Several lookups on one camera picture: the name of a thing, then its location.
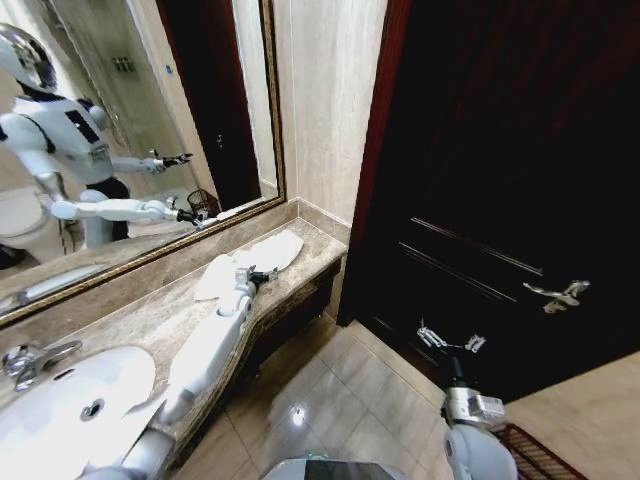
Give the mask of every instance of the faucet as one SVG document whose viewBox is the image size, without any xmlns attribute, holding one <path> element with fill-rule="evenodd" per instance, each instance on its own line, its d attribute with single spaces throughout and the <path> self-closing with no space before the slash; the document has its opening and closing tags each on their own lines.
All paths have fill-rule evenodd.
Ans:
<svg viewBox="0 0 640 480">
<path fill-rule="evenodd" d="M 36 381 L 41 372 L 48 370 L 81 346 L 80 340 L 44 349 L 31 344 L 20 345 L 3 355 L 2 370 L 5 375 L 16 377 L 15 391 L 23 392 Z"/>
</svg>

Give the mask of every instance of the white towel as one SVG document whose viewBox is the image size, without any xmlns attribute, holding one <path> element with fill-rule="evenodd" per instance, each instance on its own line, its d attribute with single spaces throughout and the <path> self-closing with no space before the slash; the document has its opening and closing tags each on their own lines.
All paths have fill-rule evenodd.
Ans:
<svg viewBox="0 0 640 480">
<path fill-rule="evenodd" d="M 274 268 L 281 272 L 295 260 L 303 243 L 295 233 L 283 230 L 256 243 L 249 250 L 238 250 L 232 256 L 218 255 L 196 285 L 194 300 L 212 300 L 233 290 L 236 286 L 235 271 L 238 268 L 255 265 L 256 272 L 269 272 Z"/>
</svg>

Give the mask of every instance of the tiled floor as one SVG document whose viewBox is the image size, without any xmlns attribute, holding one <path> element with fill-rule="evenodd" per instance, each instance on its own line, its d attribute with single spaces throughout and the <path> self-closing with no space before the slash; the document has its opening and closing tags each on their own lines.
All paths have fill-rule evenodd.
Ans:
<svg viewBox="0 0 640 480">
<path fill-rule="evenodd" d="M 442 448 L 442 391 L 361 324 L 315 319 L 230 400 L 177 477 L 258 479 L 315 454 L 451 479 Z"/>
</svg>

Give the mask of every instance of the wall mirror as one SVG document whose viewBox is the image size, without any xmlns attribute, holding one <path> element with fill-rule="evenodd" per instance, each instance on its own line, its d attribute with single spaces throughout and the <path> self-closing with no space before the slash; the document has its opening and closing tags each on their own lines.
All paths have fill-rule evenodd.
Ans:
<svg viewBox="0 0 640 480">
<path fill-rule="evenodd" d="M 0 324 L 285 200 L 270 0 L 0 22 Z"/>
</svg>

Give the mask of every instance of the door handle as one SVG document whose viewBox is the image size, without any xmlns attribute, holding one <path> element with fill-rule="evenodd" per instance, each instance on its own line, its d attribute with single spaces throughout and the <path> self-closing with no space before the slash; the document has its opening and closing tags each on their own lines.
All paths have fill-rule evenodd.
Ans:
<svg viewBox="0 0 640 480">
<path fill-rule="evenodd" d="M 591 282 L 588 280 L 574 280 L 563 292 L 545 290 L 544 288 L 536 287 L 526 282 L 522 285 L 533 293 L 553 298 L 553 300 L 542 307 L 542 309 L 546 313 L 556 313 L 557 311 L 566 310 L 567 307 L 577 307 L 580 305 L 577 297 L 591 286 Z"/>
</svg>

